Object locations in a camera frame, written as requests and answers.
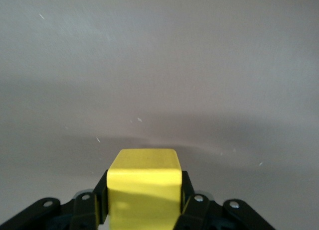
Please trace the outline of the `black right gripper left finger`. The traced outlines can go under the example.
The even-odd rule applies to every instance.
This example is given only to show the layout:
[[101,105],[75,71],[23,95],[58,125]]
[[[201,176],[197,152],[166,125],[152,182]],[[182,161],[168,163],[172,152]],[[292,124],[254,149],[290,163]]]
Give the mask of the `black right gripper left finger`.
[[98,230],[108,215],[107,172],[93,190],[77,193],[61,204],[57,198],[37,200],[0,225],[0,230]]

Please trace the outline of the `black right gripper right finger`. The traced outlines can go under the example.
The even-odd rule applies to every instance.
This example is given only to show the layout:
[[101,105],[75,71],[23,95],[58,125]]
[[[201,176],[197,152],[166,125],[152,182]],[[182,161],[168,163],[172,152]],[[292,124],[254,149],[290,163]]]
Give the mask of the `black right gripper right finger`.
[[182,171],[181,213],[174,230],[276,230],[250,205],[240,199],[219,205],[195,192],[189,174]]

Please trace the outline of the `yellow block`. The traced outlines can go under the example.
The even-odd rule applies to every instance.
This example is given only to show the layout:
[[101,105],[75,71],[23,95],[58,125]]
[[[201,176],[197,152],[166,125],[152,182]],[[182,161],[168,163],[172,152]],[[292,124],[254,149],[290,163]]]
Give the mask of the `yellow block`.
[[173,230],[182,169],[173,149],[122,149],[106,177],[109,230]]

